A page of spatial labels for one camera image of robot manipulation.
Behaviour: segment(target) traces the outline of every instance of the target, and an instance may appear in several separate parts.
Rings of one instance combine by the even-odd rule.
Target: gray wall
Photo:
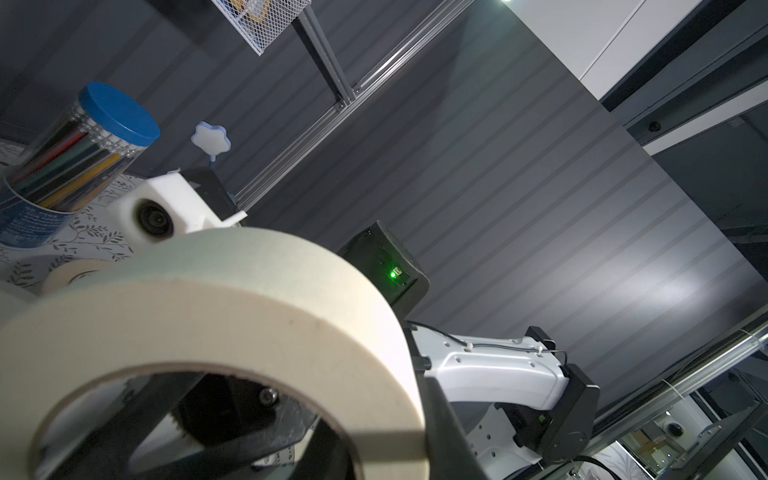
[[[437,0],[316,0],[350,81],[394,48]],[[217,171],[237,192],[335,103],[293,28],[257,56],[210,0],[5,0],[0,7],[0,138],[27,144],[91,80],[152,114],[161,137],[140,176],[203,166],[197,122],[223,125],[233,149]]]
[[[432,281],[412,318],[543,327],[604,405],[738,323],[768,286],[500,2],[477,0],[251,211],[337,250],[374,220]]]

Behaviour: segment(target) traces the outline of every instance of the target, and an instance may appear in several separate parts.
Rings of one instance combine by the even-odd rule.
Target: clear plastic container
[[[42,245],[159,136],[132,98],[106,84],[88,84],[0,184],[0,243]]]

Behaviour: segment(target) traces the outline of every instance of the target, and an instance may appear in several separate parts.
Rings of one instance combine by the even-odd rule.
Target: beige masking tape
[[[96,260],[91,258],[72,260],[71,262],[64,263],[54,268],[48,276],[45,277],[45,280],[43,280],[43,284],[40,287],[40,294],[48,295],[49,293],[53,293],[70,283],[84,279],[86,276],[106,270],[114,264],[115,262],[110,262],[108,260]]]
[[[305,402],[346,440],[357,478],[429,476],[408,346],[378,290],[306,240],[230,228],[158,243],[0,329],[0,478],[29,478],[37,439],[84,391],[176,371]]]

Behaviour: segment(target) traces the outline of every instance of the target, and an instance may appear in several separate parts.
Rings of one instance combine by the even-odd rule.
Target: screw
[[[270,407],[277,403],[278,397],[277,390],[269,387],[259,392],[259,402],[265,407]]]

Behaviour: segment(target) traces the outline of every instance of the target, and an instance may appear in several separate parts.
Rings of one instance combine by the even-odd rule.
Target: blue lid
[[[78,100],[91,118],[129,144],[149,147],[160,137],[160,128],[147,111],[116,88],[92,81],[80,90]]]

